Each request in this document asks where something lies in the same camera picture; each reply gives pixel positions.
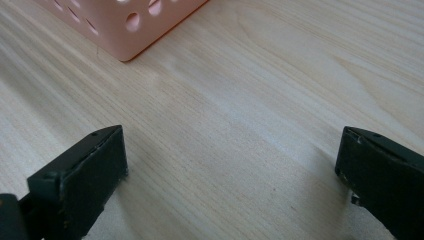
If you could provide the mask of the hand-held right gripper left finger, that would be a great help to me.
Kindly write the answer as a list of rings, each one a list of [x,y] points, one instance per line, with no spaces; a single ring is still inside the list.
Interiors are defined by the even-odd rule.
[[[128,175],[123,128],[97,130],[27,179],[31,240],[81,240]]]

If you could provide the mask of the pink perforated plastic basket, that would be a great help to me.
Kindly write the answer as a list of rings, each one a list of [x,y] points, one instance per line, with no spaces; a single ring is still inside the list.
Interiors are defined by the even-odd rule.
[[[120,61],[129,61],[208,0],[34,0]]]

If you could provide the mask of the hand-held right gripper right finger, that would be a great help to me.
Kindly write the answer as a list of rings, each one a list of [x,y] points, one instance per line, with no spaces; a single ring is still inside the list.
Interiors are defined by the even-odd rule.
[[[424,240],[424,156],[389,138],[343,129],[336,175],[397,240]]]

